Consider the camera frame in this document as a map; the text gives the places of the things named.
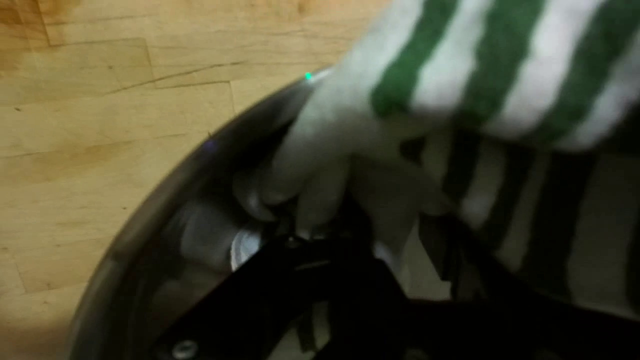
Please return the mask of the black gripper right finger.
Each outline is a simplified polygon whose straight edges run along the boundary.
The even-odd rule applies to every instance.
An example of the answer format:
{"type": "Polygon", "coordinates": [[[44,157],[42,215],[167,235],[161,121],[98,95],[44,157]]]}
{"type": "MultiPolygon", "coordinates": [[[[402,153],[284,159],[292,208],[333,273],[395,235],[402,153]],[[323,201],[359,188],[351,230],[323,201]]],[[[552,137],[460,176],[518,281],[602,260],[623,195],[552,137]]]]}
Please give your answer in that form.
{"type": "Polygon", "coordinates": [[[450,298],[430,304],[441,356],[463,360],[640,360],[640,325],[552,300],[514,277],[455,218],[427,220],[427,253],[450,298]]]}

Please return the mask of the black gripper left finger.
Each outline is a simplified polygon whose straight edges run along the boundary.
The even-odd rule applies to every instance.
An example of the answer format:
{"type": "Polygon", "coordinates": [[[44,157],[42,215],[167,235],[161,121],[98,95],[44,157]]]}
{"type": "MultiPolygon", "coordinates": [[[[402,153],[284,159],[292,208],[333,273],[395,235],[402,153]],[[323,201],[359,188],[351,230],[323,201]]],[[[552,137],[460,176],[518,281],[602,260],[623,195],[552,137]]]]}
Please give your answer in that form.
{"type": "Polygon", "coordinates": [[[300,324],[312,360],[401,353],[401,285],[365,235],[268,241],[218,288],[180,313],[150,360],[268,360],[300,324]]]}

